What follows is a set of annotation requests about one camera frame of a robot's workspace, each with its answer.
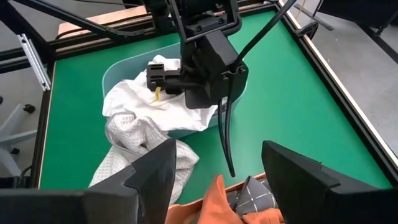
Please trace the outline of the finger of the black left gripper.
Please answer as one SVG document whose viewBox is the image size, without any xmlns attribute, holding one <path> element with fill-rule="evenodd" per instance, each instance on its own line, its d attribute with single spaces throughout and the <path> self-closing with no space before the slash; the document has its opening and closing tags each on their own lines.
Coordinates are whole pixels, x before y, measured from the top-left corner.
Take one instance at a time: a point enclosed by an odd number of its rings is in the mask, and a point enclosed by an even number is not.
<svg viewBox="0 0 398 224">
<path fill-rule="evenodd" d="M 160 87 L 168 95 L 183 93 L 179 68 L 166 70 L 165 65 L 162 63 L 150 64 L 147 66 L 146 72 L 146 83 L 150 91 L 155 91 L 157 87 Z"/>
</svg>

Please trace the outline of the black metal table frame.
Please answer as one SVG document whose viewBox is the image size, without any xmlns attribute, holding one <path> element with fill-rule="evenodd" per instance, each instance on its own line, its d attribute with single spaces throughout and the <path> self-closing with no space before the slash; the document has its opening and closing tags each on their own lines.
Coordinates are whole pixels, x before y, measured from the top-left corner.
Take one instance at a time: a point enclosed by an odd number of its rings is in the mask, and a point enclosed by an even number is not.
<svg viewBox="0 0 398 224">
<path fill-rule="evenodd" d="M 86 103 L 90 109 L 99 107 L 99 89 L 88 80 L 99 79 L 98 73 L 103 67 L 89 66 L 89 62 L 101 56 L 115 61 L 123 52 L 138 54 L 155 50 L 170 44 L 177 37 L 174 29 L 157 30 L 150 14 L 143 13 L 106 24 L 105 29 L 111 31 L 112 35 L 90 31 L 47 42 L 9 0 L 0 0 L 0 21 L 13 32 L 33 36 L 53 83 L 52 89 L 42 97 L 33 159 L 32 185 L 36 187 L 59 187 L 60 182 L 55 179 L 55 172 L 72 168 L 70 154 L 63 156 L 48 152 L 48 148 L 65 148 L 69 140 L 73 139 L 73 135 L 67 133 L 71 122 L 63 124 L 60 137 L 55 138 L 52 118 L 62 118 L 64 113 L 69 113 L 70 105 Z M 281 35 L 293 45 L 287 55 L 292 56 L 293 52 L 297 52 L 303 66 L 313 72 L 313 77 L 318 82 L 316 87 L 311 88 L 310 95 L 325 94 L 326 102 L 337 110 L 338 117 L 350 125 L 363 142 L 359 158 L 340 164 L 339 168 L 352 175 L 355 168 L 363 166 L 364 171 L 359 174 L 359 178 L 374 185 L 387 180 L 391 185 L 398 186 L 398 158 L 327 64 L 311 37 L 298 35 L 300 26 L 290 15 L 282 18 L 280 26 Z M 64 112 L 59 110 L 60 105 L 65 107 Z"/>
</svg>

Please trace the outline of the black table clamp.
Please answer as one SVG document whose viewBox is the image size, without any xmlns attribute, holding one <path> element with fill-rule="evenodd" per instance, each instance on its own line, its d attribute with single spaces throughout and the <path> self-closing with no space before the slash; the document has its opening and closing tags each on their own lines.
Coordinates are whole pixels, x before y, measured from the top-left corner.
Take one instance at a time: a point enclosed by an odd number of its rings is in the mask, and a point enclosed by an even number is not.
<svg viewBox="0 0 398 224">
<path fill-rule="evenodd" d="M 303 38 L 307 36 L 309 39 L 313 39 L 316 31 L 318 30 L 319 23 L 316 21 L 310 22 L 307 25 L 303 26 L 300 29 L 295 30 L 295 35 L 298 38 Z"/>
</svg>

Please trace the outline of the white office chair base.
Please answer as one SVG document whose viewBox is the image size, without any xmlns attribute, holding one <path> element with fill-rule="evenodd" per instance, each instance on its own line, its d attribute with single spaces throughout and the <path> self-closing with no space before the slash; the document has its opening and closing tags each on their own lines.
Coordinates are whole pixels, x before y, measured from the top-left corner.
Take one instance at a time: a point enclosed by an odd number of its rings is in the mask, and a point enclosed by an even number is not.
<svg viewBox="0 0 398 224">
<path fill-rule="evenodd" d="M 14 147 L 14 145 L 35 138 L 37 130 L 33 129 L 17 134 L 14 134 L 13 132 L 20 125 L 23 112 L 32 114 L 34 111 L 34 105 L 18 104 L 7 120 L 0 125 L 0 164 L 2 164 L 13 177 L 17 177 L 22 174 L 22 171 L 12 156 L 13 154 L 18 155 L 20 152 L 20 150 Z"/>
</svg>

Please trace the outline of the green table mat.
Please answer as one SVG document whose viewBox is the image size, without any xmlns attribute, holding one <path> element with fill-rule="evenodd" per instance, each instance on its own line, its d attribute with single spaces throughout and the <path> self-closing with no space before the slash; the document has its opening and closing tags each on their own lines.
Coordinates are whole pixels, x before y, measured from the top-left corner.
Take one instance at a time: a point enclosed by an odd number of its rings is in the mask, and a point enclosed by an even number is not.
<svg viewBox="0 0 398 224">
<path fill-rule="evenodd" d="M 178 42 L 175 34 L 122 45 L 56 63 L 41 189 L 84 189 L 108 153 L 102 79 L 112 64 Z M 229 174 L 217 128 L 184 138 L 199 156 L 179 198 L 205 194 L 216 175 L 226 186 L 263 172 L 262 142 L 271 140 L 355 179 L 388 189 L 391 183 L 283 24 L 246 56 L 248 86 L 231 117 Z"/>
</svg>

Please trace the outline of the silver metal bracket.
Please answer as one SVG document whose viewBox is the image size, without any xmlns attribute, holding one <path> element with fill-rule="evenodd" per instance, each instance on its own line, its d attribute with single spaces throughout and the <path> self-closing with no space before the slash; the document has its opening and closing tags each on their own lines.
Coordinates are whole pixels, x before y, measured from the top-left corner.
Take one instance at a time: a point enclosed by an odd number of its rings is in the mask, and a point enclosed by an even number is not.
<svg viewBox="0 0 398 224">
<path fill-rule="evenodd" d="M 33 42 L 25 34 L 17 34 L 22 49 L 43 91 L 51 89 L 51 81 Z"/>
</svg>

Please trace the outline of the grey plaid towel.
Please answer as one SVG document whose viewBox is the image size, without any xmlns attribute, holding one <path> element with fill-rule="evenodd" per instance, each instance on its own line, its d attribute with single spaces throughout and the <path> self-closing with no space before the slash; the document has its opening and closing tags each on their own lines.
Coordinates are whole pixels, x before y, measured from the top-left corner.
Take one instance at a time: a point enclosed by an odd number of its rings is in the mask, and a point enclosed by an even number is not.
<svg viewBox="0 0 398 224">
<path fill-rule="evenodd" d="M 253 176 L 249 176 L 243 182 L 242 187 L 227 192 L 226 196 L 231 209 L 241 218 L 248 213 L 279 207 L 265 177 L 255 179 Z"/>
</svg>

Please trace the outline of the light grey waffle towel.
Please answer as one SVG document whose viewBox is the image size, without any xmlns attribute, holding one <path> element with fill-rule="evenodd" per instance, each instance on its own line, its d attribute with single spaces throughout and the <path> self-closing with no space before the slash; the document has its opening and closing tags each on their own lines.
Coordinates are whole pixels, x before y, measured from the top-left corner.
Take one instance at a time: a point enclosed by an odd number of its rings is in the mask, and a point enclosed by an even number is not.
<svg viewBox="0 0 398 224">
<path fill-rule="evenodd" d="M 109 117 L 105 133 L 111 148 L 95 171 L 90 186 L 121 171 L 169 139 L 167 133 L 161 131 L 151 118 L 137 118 L 134 113 L 127 112 Z M 171 205 L 181 196 L 194 165 L 199 161 L 199 156 L 184 142 L 177 140 L 176 147 L 176 172 Z"/>
</svg>

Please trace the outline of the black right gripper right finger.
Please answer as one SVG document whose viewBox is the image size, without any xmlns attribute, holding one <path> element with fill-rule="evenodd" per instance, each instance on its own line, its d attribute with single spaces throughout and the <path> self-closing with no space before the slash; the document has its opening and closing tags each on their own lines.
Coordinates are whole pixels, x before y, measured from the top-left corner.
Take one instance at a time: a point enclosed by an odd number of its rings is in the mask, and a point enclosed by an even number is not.
<svg viewBox="0 0 398 224">
<path fill-rule="evenodd" d="M 398 188 L 378 189 L 270 140 L 262 163 L 286 224 L 398 224 Z"/>
</svg>

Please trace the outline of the orange towel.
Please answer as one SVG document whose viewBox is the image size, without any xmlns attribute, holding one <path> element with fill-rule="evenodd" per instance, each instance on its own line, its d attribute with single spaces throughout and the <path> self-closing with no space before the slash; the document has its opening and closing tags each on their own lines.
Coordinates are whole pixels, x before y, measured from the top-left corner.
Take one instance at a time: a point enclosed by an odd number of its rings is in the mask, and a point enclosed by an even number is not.
<svg viewBox="0 0 398 224">
<path fill-rule="evenodd" d="M 188 224 L 285 224 L 279 208 L 239 217 L 228 204 L 225 188 L 223 176 L 216 176 L 203 197 L 201 209 Z"/>
</svg>

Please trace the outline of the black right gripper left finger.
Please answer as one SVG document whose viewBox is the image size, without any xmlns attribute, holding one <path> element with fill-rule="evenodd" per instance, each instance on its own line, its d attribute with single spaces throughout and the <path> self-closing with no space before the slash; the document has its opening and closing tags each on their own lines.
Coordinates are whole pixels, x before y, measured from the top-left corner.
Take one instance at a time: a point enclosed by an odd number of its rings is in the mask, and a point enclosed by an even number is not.
<svg viewBox="0 0 398 224">
<path fill-rule="evenodd" d="M 0 224 L 164 224 L 176 156 L 168 139 L 86 190 L 0 190 Z"/>
</svg>

